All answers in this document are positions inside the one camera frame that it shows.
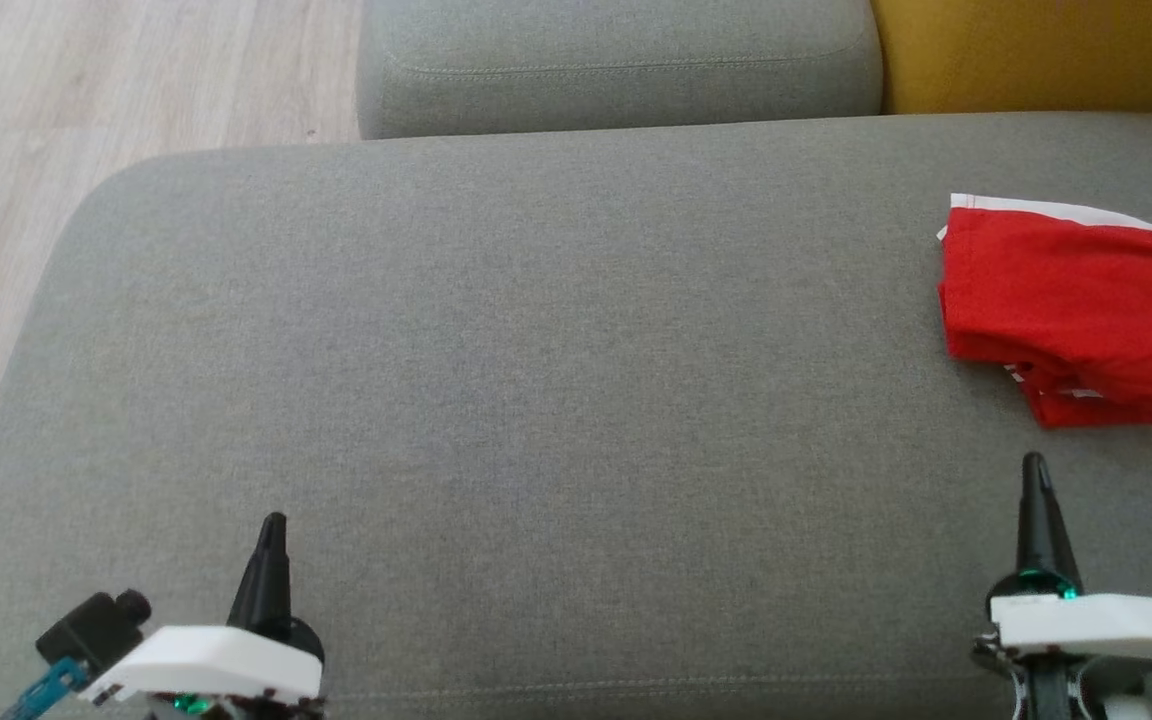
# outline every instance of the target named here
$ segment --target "wooden floor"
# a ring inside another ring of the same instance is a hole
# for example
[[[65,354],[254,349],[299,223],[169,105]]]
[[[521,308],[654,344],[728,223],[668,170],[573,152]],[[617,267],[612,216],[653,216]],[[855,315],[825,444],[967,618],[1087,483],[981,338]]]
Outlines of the wooden floor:
[[[0,378],[65,220],[152,156],[354,142],[364,0],[0,0]]]

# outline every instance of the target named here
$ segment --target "sofa cushion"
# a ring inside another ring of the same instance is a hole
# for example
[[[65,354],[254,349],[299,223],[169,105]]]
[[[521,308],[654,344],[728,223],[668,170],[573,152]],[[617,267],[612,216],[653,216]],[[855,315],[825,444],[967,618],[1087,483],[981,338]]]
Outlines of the sofa cushion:
[[[1152,3],[873,0],[890,113],[1152,113]]]
[[[869,0],[371,0],[364,137],[877,113]]]
[[[1152,594],[1152,427],[1043,432],[1001,369],[948,359],[956,190],[1152,222],[1152,118],[119,174],[0,392],[0,707],[92,592],[223,621],[282,510],[334,717],[1007,717],[968,649],[1021,456],[1046,452],[1089,589]]]

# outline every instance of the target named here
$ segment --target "white trim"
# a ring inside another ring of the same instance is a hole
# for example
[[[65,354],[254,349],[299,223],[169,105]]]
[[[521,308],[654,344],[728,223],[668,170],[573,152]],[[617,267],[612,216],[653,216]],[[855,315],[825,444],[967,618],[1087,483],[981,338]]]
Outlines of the white trim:
[[[1016,210],[1020,213],[1047,215],[1056,220],[1073,220],[1079,225],[1114,225],[1114,227],[1152,232],[1152,223],[1144,222],[1139,218],[1112,213],[1109,210],[1089,209],[1087,205],[1069,205],[1066,202],[1015,200],[1011,197],[955,192],[950,195],[950,209]]]

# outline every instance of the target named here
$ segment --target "red cloth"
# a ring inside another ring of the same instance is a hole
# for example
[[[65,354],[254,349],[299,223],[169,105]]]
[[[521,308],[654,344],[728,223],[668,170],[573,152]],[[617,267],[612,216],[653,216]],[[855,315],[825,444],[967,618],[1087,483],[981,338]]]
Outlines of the red cloth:
[[[955,195],[948,351],[1009,365],[1045,427],[1152,423],[1152,225]]]

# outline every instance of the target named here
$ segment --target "black knob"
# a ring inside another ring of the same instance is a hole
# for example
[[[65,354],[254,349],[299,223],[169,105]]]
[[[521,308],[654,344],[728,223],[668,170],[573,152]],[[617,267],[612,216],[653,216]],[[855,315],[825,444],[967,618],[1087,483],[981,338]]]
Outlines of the black knob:
[[[123,616],[134,626],[141,626],[150,619],[150,601],[146,600],[145,596],[132,591],[132,589],[126,589],[122,594],[119,594],[114,605],[123,612]]]

